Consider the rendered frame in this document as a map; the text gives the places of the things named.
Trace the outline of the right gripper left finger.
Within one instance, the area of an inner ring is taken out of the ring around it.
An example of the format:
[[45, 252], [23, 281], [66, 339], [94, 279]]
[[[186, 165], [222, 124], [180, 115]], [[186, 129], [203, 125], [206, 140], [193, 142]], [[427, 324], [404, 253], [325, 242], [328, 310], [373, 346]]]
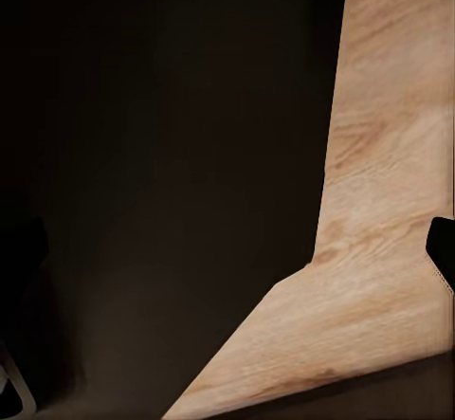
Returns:
[[39, 217], [0, 228], [0, 329], [48, 253]]

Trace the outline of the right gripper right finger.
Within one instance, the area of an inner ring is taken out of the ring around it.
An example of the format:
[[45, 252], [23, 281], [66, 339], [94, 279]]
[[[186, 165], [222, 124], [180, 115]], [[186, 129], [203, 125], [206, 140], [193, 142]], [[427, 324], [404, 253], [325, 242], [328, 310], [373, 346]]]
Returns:
[[426, 250], [455, 291], [455, 221], [444, 217], [432, 219]]

